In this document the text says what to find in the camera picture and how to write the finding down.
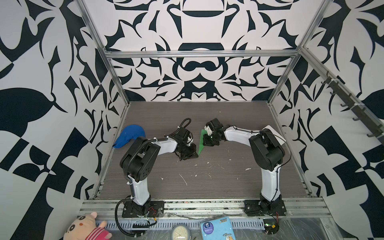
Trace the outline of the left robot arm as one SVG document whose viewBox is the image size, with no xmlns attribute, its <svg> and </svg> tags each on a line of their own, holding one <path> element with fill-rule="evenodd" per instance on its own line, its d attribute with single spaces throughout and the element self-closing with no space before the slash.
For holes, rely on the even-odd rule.
<svg viewBox="0 0 384 240">
<path fill-rule="evenodd" d="M 192 132 L 179 128 L 162 139 L 138 137 L 120 162 L 124 177 L 131 188 L 133 209 L 138 215 L 149 211 L 151 195 L 147 178 L 158 156 L 174 153 L 180 161 L 196 159 L 197 146 Z"/>
</svg>

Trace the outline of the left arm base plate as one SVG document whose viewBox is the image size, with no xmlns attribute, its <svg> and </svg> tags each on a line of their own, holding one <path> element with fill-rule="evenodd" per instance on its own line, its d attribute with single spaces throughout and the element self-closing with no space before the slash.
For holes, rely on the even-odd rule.
<svg viewBox="0 0 384 240">
<path fill-rule="evenodd" d="M 130 200 L 124 203 L 123 218 L 138 218 L 149 217 L 156 218 L 158 215 L 164 213 L 165 202 L 164 201 L 151 201 L 148 200 L 144 205 L 138 205 L 134 201 Z"/>
</svg>

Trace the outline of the green square paper sheet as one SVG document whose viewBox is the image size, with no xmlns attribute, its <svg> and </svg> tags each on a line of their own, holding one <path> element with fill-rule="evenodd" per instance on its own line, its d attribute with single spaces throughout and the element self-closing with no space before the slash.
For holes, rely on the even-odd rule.
<svg viewBox="0 0 384 240">
<path fill-rule="evenodd" d="M 207 134 L 207 131 L 202 129 L 201 130 L 201 135 L 200 135 L 200 142 L 199 142 L 199 149 L 198 149 L 198 155 L 201 154 L 203 148 L 204 148 L 204 135 Z"/>
</svg>

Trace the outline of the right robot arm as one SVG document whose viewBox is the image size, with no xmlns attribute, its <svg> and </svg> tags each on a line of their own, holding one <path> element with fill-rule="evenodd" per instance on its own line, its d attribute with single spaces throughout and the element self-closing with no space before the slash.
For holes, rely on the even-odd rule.
<svg viewBox="0 0 384 240">
<path fill-rule="evenodd" d="M 224 126 L 213 119 L 204 126 L 204 146 L 219 146 L 221 141 L 236 142 L 251 148 L 254 159 L 262 171 L 261 206 L 273 209 L 282 202 L 280 168 L 283 165 L 286 140 L 271 126 L 261 130 L 247 130 L 235 125 Z"/>
</svg>

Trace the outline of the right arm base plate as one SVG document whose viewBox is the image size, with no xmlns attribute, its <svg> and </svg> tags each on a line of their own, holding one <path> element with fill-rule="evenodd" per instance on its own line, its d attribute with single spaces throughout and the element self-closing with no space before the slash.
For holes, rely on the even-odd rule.
<svg viewBox="0 0 384 240">
<path fill-rule="evenodd" d="M 278 198 L 272 202 L 262 200 L 245 200 L 244 212 L 248 216 L 285 216 L 286 207 L 282 199 Z"/>
</svg>

